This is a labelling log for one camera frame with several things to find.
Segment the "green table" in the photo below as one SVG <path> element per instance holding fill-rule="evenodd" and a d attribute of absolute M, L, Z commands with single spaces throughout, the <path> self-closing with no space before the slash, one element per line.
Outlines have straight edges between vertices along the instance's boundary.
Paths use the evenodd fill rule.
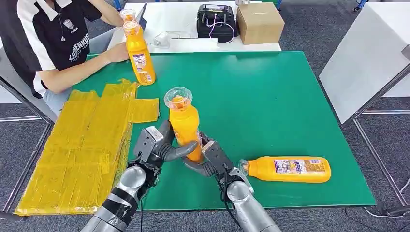
<path fill-rule="evenodd" d="M 249 177 L 264 207 L 373 205 L 374 197 L 354 159 L 303 52 L 153 54 L 157 81 L 137 98 L 159 98 L 157 122 L 134 124 L 129 158 L 142 128 L 169 116 L 163 103 L 173 87 L 193 93 L 200 130 L 217 140 L 234 164 L 260 156 L 322 156 L 332 177 L 323 184 L 267 182 Z M 74 88 L 102 94 L 106 83 L 135 81 L 131 64 L 110 64 Z M 145 198 L 148 210 L 224 208 L 213 177 L 166 163 Z"/>

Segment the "blue chair leg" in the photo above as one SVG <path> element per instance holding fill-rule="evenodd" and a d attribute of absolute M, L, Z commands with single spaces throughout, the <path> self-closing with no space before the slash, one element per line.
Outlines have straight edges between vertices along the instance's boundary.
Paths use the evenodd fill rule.
<path fill-rule="evenodd" d="M 278 11 L 280 11 L 280 5 L 282 4 L 282 0 L 277 0 L 276 1 L 276 8 L 278 9 Z"/>
<path fill-rule="evenodd" d="M 360 0 L 359 4 L 353 8 L 353 11 L 359 11 L 365 6 L 365 3 L 368 2 L 369 0 Z"/>
<path fill-rule="evenodd" d="M 115 8 L 120 11 L 121 10 L 121 3 L 119 3 L 119 0 L 114 0 L 114 5 Z"/>

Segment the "person's arm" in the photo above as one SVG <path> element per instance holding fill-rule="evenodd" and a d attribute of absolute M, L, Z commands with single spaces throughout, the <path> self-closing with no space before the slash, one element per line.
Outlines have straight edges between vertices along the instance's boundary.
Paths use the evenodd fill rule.
<path fill-rule="evenodd" d="M 129 58 L 125 43 L 119 43 L 110 50 L 82 64 L 64 70 L 39 71 L 41 80 L 47 88 L 55 93 L 60 93 L 69 87 L 87 79 L 96 71 L 111 62 L 121 62 Z"/>
<path fill-rule="evenodd" d="M 105 0 L 88 0 L 101 14 L 101 20 L 116 27 L 122 27 L 124 21 L 118 11 Z"/>

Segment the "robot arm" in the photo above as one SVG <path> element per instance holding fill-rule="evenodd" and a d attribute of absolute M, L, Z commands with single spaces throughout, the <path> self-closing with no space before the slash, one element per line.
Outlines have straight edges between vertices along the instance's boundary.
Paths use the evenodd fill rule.
<path fill-rule="evenodd" d="M 208 162 L 197 164 L 187 158 L 185 166 L 204 175 L 214 175 L 221 191 L 221 200 L 229 211 L 227 203 L 232 203 L 236 212 L 233 219 L 245 232 L 281 232 L 261 204 L 253 197 L 253 188 L 243 172 L 234 167 L 219 146 L 218 142 L 210 140 L 201 134 L 204 147 L 202 153 Z"/>
<path fill-rule="evenodd" d="M 102 206 L 98 208 L 81 232 L 124 232 L 149 188 L 156 185 L 164 162 L 184 157 L 194 151 L 197 142 L 172 147 L 174 132 L 169 121 L 157 130 L 154 126 L 142 129 L 134 149 L 136 159 L 122 174 Z"/>
<path fill-rule="evenodd" d="M 194 151 L 197 142 L 186 146 L 172 147 L 175 135 L 169 121 L 157 130 L 151 126 L 141 131 L 134 149 L 136 159 L 122 174 L 108 198 L 85 225 L 81 232 L 124 232 L 138 208 L 138 203 L 149 188 L 156 185 L 161 167 L 165 161 L 173 161 Z M 280 232 L 261 204 L 253 197 L 253 188 L 245 175 L 223 152 L 219 144 L 202 134 L 202 149 L 208 159 L 203 164 L 190 162 L 185 165 L 204 176 L 215 176 L 221 200 L 232 203 L 236 212 L 233 217 L 245 232 Z"/>

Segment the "cardboard box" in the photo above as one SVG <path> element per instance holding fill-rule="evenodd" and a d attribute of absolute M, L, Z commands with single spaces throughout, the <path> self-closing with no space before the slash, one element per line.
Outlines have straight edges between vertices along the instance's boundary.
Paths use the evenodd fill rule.
<path fill-rule="evenodd" d="M 236 20 L 243 44 L 277 43 L 285 26 L 272 2 L 241 4 Z"/>

